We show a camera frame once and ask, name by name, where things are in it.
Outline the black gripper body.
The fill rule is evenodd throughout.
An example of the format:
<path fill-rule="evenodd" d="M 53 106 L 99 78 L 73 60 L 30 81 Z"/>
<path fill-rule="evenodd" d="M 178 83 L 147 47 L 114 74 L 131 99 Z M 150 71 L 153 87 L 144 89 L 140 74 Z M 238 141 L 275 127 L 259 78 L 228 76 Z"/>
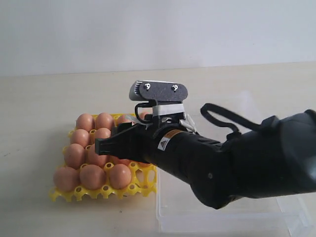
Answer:
<path fill-rule="evenodd" d="M 167 126 L 138 129 L 145 161 L 179 178 L 192 187 L 222 187 L 227 184 L 227 155 L 222 143 Z"/>

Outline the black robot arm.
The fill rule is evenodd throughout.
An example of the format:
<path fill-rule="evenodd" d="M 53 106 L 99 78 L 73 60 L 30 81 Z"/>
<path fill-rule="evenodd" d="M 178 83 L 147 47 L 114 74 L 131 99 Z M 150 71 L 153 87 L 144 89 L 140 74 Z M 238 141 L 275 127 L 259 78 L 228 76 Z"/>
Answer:
<path fill-rule="evenodd" d="M 240 198 L 268 198 L 316 190 L 316 113 L 306 110 L 260 124 L 213 104 L 201 114 L 232 130 L 225 142 L 190 132 L 179 122 L 126 124 L 96 139 L 99 155 L 151 163 L 190 185 L 206 206 Z"/>

